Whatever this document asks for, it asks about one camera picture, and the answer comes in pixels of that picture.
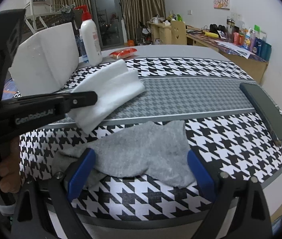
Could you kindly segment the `person's left hand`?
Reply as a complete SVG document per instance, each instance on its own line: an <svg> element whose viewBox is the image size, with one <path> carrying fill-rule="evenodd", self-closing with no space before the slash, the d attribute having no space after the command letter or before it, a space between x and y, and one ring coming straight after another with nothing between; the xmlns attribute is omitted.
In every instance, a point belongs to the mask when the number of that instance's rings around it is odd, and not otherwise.
<svg viewBox="0 0 282 239"><path fill-rule="evenodd" d="M17 136L10 143L9 155L0 164L0 189L4 193L17 193L20 190L20 138Z"/></svg>

